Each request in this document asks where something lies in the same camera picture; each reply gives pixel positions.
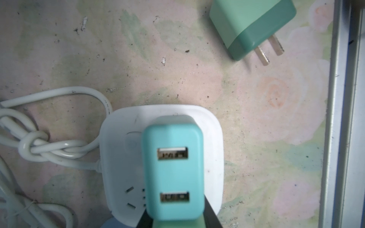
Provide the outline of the teal USB charger plug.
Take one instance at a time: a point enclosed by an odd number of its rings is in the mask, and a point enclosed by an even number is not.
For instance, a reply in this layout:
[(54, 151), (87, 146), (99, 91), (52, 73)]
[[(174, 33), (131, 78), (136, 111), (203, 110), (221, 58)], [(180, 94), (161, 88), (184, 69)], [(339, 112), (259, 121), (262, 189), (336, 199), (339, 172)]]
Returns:
[(172, 220), (172, 221), (154, 220), (152, 228), (206, 228), (206, 224), (204, 216), (201, 215), (193, 220)]
[(161, 116), (142, 132), (145, 203), (158, 221), (203, 214), (203, 134), (191, 116)]

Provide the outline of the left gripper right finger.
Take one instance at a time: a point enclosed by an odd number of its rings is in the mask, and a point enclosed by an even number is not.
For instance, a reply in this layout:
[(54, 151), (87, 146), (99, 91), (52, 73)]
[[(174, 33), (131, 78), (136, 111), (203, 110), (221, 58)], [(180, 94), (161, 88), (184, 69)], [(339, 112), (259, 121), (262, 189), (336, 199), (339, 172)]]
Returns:
[(222, 224), (220, 223), (217, 215), (211, 207), (207, 197), (205, 197), (205, 208), (203, 216), (206, 228), (222, 228)]

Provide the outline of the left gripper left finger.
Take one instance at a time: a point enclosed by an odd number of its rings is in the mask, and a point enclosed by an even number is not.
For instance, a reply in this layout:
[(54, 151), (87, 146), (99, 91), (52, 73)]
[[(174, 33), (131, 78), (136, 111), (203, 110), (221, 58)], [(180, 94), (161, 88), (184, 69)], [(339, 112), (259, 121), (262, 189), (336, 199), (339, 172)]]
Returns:
[(152, 228), (154, 220), (148, 215), (147, 210), (144, 210), (136, 228)]

